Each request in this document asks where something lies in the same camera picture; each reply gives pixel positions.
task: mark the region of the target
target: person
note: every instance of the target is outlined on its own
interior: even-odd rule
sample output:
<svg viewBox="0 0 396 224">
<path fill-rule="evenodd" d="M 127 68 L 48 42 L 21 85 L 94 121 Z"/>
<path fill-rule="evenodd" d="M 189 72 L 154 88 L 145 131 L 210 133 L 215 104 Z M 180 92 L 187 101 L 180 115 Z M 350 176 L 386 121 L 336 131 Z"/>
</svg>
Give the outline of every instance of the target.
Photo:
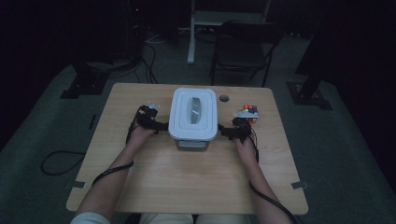
<svg viewBox="0 0 396 224">
<path fill-rule="evenodd" d="M 119 156 L 112 162 L 109 169 L 130 164 L 140 148 L 146 143 L 155 131 L 145 129 L 134 124 L 129 141 Z M 245 166 L 247 177 L 256 190 L 267 195 L 278 202 L 278 198 L 268 185 L 259 164 L 256 162 L 254 145 L 251 141 L 245 140 L 243 143 L 239 139 L 234 139 L 236 150 L 240 160 Z M 71 224 L 78 223 L 110 223 L 120 194 L 122 192 L 129 169 L 122 169 L 99 179 L 87 192 L 81 202 L 76 216 Z M 257 194 L 252 194 L 252 201 L 257 210 L 257 217 L 262 223 L 282 223 L 290 224 L 290 218 L 279 208 L 264 200 Z M 192 215 L 188 214 L 143 214 L 140 218 L 141 224 L 154 223 L 191 223 Z M 196 223 L 248 223 L 246 216 L 241 215 L 200 215 Z"/>
</svg>

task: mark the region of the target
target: sleeve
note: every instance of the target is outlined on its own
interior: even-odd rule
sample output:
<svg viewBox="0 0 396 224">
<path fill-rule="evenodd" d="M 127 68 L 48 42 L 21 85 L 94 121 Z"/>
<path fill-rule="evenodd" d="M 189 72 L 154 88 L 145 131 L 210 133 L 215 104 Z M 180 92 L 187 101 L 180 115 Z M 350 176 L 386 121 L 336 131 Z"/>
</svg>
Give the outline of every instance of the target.
<svg viewBox="0 0 396 224">
<path fill-rule="evenodd" d="M 110 224 L 110 222 L 97 213 L 87 212 L 82 213 L 73 218 L 70 224 Z"/>
</svg>

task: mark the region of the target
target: person's right arm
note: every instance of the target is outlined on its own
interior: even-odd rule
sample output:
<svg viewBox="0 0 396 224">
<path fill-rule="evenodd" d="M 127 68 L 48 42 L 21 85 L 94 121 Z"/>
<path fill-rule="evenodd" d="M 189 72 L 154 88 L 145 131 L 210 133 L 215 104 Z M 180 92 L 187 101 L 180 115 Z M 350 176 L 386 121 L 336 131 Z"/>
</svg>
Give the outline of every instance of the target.
<svg viewBox="0 0 396 224">
<path fill-rule="evenodd" d="M 268 184 L 260 165 L 256 162 L 253 143 L 247 138 L 243 143 L 239 139 L 234 139 L 239 157 L 247 171 L 247 178 L 255 189 L 262 194 L 279 202 L 270 185 Z M 253 202 L 257 210 L 257 217 L 263 223 L 292 223 L 290 218 L 278 207 L 267 202 L 256 193 L 252 192 Z"/>
</svg>

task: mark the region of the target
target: storage box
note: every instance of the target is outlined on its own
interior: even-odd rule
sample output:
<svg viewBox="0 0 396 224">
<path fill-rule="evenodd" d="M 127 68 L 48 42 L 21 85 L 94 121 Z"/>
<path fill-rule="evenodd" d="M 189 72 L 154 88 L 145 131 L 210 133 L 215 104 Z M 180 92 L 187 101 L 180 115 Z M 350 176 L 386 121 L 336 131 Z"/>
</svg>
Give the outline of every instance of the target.
<svg viewBox="0 0 396 224">
<path fill-rule="evenodd" d="M 175 90 L 169 119 L 169 134 L 177 148 L 204 151 L 218 133 L 216 94 L 210 89 Z"/>
</svg>

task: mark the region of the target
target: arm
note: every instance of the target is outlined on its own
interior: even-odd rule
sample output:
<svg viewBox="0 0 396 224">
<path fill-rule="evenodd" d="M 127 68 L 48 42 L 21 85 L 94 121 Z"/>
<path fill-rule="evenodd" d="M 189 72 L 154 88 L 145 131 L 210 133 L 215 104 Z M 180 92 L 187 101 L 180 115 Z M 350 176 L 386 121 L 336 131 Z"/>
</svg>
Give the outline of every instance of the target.
<svg viewBox="0 0 396 224">
<path fill-rule="evenodd" d="M 247 171 L 247 178 L 259 192 L 279 202 L 271 187 L 269 186 L 260 165 L 256 162 L 254 146 L 247 138 L 244 143 L 239 139 L 234 139 L 239 157 Z M 292 223 L 289 217 L 278 207 L 267 202 L 257 194 L 253 193 L 253 202 L 257 210 L 257 216 L 261 224 L 263 223 Z"/>
<path fill-rule="evenodd" d="M 108 169 L 131 163 L 138 150 L 154 132 L 140 126 L 135 128 L 127 145 Z M 76 216 L 84 212 L 94 212 L 111 220 L 128 172 L 129 169 L 120 170 L 98 180 L 81 202 Z"/>
</svg>

